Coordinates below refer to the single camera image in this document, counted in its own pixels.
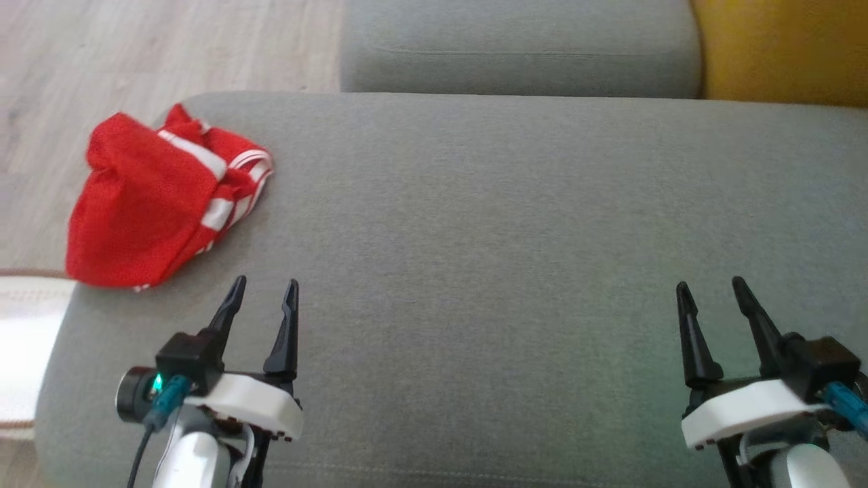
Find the red cloth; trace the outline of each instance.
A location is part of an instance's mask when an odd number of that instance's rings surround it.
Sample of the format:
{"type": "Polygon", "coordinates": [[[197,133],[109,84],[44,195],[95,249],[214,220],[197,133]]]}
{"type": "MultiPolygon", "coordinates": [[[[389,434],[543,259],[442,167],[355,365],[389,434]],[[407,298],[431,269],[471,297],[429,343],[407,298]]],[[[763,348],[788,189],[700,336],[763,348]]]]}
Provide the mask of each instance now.
{"type": "Polygon", "coordinates": [[[126,114],[94,129],[92,172],[69,219],[67,273],[101,287],[150,287],[253,209],[271,156],[179,104],[152,130],[126,114]]]}

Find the white stripe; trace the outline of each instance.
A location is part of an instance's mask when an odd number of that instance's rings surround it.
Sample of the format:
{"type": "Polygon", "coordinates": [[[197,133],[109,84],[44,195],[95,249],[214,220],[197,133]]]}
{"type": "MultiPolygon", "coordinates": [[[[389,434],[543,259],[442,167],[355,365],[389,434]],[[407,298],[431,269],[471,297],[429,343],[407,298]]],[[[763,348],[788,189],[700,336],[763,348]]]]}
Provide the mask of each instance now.
{"type": "Polygon", "coordinates": [[[234,206],[235,205],[230,200],[212,198],[208,203],[208,210],[206,210],[205,214],[202,216],[200,224],[204,227],[220,232],[226,224],[229,214],[232,213],[232,208],[234,206]]]}
{"type": "Polygon", "coordinates": [[[271,176],[271,173],[273,173],[273,171],[267,172],[260,180],[260,183],[256,186],[256,193],[253,194],[253,203],[251,203],[250,208],[247,209],[248,214],[253,210],[253,206],[256,205],[256,201],[260,198],[262,189],[266,187],[266,180],[268,179],[268,176],[271,176]]]}
{"type": "Polygon", "coordinates": [[[257,183],[260,178],[262,178],[262,175],[268,171],[271,171],[271,168],[265,164],[265,161],[260,161],[256,163],[256,166],[250,169],[250,173],[248,174],[250,175],[250,179],[253,180],[254,183],[257,183]]]}
{"type": "Polygon", "coordinates": [[[226,174],[226,160],[199,144],[190,142],[183,137],[178,137],[165,129],[158,132],[157,135],[165,139],[169,144],[196,158],[196,161],[207,168],[214,175],[214,178],[217,178],[217,181],[223,179],[223,175],[226,174]]]}
{"type": "Polygon", "coordinates": [[[229,227],[235,225],[235,222],[240,221],[250,211],[253,206],[253,195],[248,195],[235,203],[235,215],[232,216],[232,221],[229,222],[229,227]]]}
{"type": "Polygon", "coordinates": [[[271,159],[268,156],[268,153],[261,149],[249,149],[244,151],[243,153],[235,156],[235,159],[229,163],[230,168],[240,168],[246,162],[250,162],[253,159],[262,158],[262,159],[271,159]]]}

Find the wooden floor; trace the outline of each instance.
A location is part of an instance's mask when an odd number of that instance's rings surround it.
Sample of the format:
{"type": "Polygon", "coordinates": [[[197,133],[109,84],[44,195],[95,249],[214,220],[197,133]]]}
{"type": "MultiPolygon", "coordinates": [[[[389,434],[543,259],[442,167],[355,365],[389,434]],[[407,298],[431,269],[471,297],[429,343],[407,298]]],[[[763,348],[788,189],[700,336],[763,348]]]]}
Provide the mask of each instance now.
{"type": "Polygon", "coordinates": [[[32,442],[0,439],[0,486],[3,488],[40,488],[36,468],[36,449],[32,442]]]}
{"type": "MultiPolygon", "coordinates": [[[[344,0],[0,0],[0,269],[61,270],[90,130],[207,91],[338,91],[344,0]]],[[[0,439],[0,486],[42,486],[0,439]]]]}

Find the black cable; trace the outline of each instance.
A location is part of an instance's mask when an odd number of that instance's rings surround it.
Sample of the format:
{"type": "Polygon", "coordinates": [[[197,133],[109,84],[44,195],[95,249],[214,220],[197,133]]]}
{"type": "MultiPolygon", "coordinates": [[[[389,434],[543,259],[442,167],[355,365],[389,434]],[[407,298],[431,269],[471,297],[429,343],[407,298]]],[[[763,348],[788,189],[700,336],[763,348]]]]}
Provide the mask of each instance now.
{"type": "Polygon", "coordinates": [[[139,444],[139,450],[135,452],[135,458],[133,458],[133,469],[129,472],[129,481],[127,481],[127,488],[134,488],[135,486],[135,475],[139,473],[139,465],[141,464],[141,457],[145,454],[145,447],[148,446],[148,441],[151,439],[151,434],[154,433],[153,425],[145,426],[145,435],[141,437],[141,444],[139,444]]]}

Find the blue cable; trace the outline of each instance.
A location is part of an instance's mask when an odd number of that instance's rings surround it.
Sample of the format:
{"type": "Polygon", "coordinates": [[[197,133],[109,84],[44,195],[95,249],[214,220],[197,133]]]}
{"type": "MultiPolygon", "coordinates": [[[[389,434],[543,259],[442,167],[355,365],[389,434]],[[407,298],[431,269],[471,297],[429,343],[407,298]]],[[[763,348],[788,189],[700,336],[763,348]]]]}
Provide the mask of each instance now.
{"type": "Polygon", "coordinates": [[[868,405],[856,393],[840,381],[833,381],[826,385],[823,401],[829,404],[835,413],[853,424],[863,439],[868,440],[868,405]]]}
{"type": "Polygon", "coordinates": [[[189,378],[177,374],[163,387],[160,393],[157,394],[157,398],[151,403],[151,410],[142,421],[142,424],[145,425],[145,435],[142,436],[139,449],[135,452],[133,468],[130,470],[129,479],[127,480],[127,488],[135,487],[135,476],[139,472],[141,457],[145,454],[145,447],[148,446],[151,434],[159,432],[166,425],[172,412],[184,403],[184,399],[190,393],[192,385],[193,383],[189,378]]]}
{"type": "Polygon", "coordinates": [[[192,385],[189,378],[176,374],[169,380],[168,384],[163,387],[157,398],[151,404],[151,410],[145,415],[142,423],[147,427],[152,425],[155,432],[159,432],[168,422],[168,418],[174,412],[174,409],[184,403],[184,399],[190,393],[192,385]]]}

